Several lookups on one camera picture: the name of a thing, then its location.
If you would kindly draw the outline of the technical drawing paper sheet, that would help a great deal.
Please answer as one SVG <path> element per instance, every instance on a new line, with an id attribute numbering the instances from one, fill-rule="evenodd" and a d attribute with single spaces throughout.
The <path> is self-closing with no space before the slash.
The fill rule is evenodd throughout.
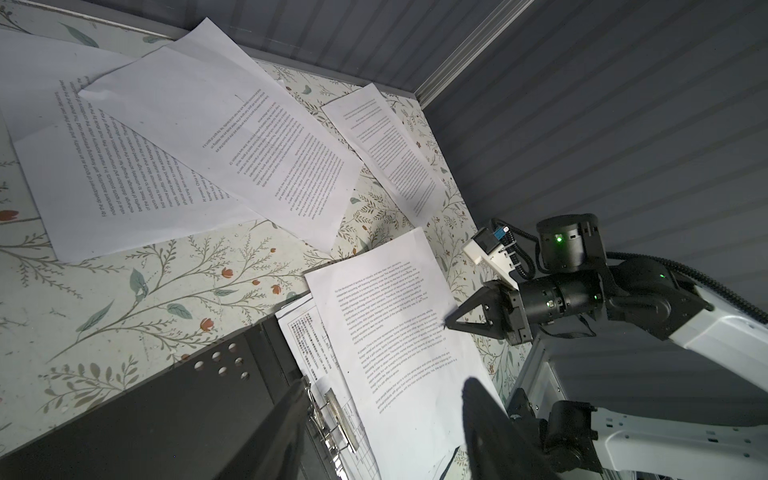
<path id="1" fill-rule="evenodd" d="M 310 418 L 340 479 L 379 479 L 362 420 L 313 297 L 306 294 L 276 312 L 311 399 Z"/>

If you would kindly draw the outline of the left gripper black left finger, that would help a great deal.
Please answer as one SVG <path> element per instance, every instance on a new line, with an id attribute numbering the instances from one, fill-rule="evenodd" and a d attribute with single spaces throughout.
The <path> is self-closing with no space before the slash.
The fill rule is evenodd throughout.
<path id="1" fill-rule="evenodd" d="M 294 381 L 215 479 L 297 479 L 309 408 L 304 381 Z"/>

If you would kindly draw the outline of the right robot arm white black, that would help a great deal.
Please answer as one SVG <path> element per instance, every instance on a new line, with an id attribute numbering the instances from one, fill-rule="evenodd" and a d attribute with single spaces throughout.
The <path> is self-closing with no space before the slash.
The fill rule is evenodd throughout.
<path id="1" fill-rule="evenodd" d="M 592 214 L 465 245 L 495 272 L 448 328 L 530 351 L 505 407 L 466 382 L 475 479 L 763 479 L 767 315 L 702 272 L 609 252 Z"/>

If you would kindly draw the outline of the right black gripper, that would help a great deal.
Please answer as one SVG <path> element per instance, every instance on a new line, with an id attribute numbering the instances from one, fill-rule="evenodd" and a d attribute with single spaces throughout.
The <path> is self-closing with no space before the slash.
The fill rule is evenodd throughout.
<path id="1" fill-rule="evenodd" d="M 539 222 L 536 234 L 512 225 L 530 240 L 519 286 L 487 281 L 444 320 L 446 328 L 509 344 L 532 341 L 565 317 L 605 318 L 639 327 L 664 340 L 711 308 L 681 267 L 635 254 L 609 253 L 593 214 L 568 214 Z"/>

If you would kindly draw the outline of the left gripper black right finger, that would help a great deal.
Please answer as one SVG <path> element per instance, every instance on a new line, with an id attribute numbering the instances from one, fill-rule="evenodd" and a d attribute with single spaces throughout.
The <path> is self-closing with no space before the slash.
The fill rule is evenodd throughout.
<path id="1" fill-rule="evenodd" d="M 470 377 L 465 381 L 462 401 L 473 479 L 558 479 L 478 379 Z"/>

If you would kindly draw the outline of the red folder black inside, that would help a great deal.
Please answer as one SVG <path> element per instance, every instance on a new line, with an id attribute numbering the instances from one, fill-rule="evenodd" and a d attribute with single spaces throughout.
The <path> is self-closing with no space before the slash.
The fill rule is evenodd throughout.
<path id="1" fill-rule="evenodd" d="M 300 371 L 275 316 L 1 459 L 4 479 L 209 479 Z"/>

